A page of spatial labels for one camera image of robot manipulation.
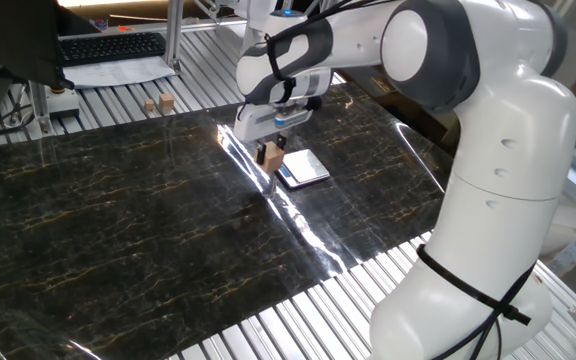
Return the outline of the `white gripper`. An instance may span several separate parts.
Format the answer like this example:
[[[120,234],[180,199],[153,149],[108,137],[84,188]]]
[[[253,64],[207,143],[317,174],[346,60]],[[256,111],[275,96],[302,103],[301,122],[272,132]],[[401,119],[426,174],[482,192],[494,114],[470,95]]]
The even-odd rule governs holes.
[[[277,107],[244,104],[238,108],[233,133],[242,142],[253,142],[278,133],[276,145],[284,150],[288,136],[284,130],[308,121],[312,113],[312,110],[298,105]],[[264,143],[256,144],[255,161],[258,165],[265,162],[266,148]]]

